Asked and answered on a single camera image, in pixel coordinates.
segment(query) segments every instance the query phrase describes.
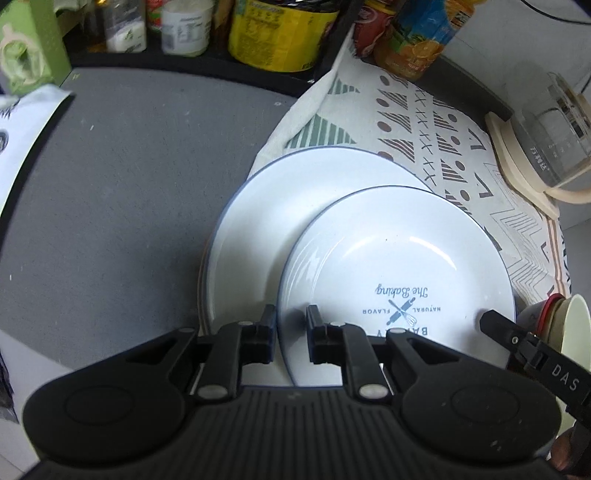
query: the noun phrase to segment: white plate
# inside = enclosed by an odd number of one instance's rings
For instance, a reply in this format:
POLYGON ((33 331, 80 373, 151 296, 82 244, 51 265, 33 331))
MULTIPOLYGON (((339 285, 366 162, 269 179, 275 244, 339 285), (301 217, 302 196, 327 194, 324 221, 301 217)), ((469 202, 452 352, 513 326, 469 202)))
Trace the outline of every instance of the white plate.
POLYGON ((478 327, 490 309, 515 319, 501 257, 470 216, 430 192, 352 193, 318 215, 290 254, 278 299, 285 363, 296 385, 340 385, 339 367, 309 362, 309 304, 325 322, 353 323, 369 335, 416 321, 415 332, 436 342, 499 367, 508 360, 478 327))
MULTIPOLYGON (((213 234, 204 275, 210 330, 256 321, 277 303, 281 272, 306 226, 324 208, 378 185, 428 187, 376 154, 319 147, 286 155, 251 177, 226 206, 213 234)), ((244 384, 291 385, 281 354, 271 365, 246 365, 244 384)))

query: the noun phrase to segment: green striped triangle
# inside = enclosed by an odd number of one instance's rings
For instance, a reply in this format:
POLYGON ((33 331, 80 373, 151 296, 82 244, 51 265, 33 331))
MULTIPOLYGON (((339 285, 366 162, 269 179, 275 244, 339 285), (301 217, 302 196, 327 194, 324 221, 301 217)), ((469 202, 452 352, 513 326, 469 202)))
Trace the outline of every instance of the green striped triangle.
POLYGON ((297 135, 286 143, 286 148, 319 147, 322 145, 355 145, 357 142, 341 127, 315 115, 297 135))
POLYGON ((352 85, 347 85, 335 78, 333 84, 330 86, 329 95, 339 95, 341 93, 355 92, 359 93, 359 90, 352 85))

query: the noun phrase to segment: glass pitcher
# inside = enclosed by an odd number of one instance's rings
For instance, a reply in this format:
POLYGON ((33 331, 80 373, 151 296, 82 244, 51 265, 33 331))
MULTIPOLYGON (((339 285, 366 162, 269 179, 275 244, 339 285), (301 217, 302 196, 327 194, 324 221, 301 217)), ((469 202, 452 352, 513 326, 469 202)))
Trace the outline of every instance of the glass pitcher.
POLYGON ((591 170, 591 108, 558 74, 545 74, 537 90, 505 124, 523 150, 511 152, 513 160, 534 190, 563 202, 589 203, 591 187, 562 187, 591 170))

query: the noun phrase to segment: gray tabletop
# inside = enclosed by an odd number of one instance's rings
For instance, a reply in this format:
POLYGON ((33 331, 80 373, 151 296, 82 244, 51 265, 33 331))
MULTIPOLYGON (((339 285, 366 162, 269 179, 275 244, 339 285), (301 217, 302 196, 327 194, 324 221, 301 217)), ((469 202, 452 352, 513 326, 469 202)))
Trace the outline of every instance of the gray tabletop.
POLYGON ((126 69, 63 88, 0 252, 0 329, 79 368, 187 325, 204 242, 295 99, 126 69))

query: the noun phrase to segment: green carton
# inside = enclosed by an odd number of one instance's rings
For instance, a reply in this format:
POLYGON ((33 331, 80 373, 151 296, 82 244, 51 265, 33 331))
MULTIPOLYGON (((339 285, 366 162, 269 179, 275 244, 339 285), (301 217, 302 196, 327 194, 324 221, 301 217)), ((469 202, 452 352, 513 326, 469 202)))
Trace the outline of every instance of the green carton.
POLYGON ((71 69, 51 0, 12 0, 2 9, 0 85, 5 93, 25 95, 45 83, 61 85, 71 69))

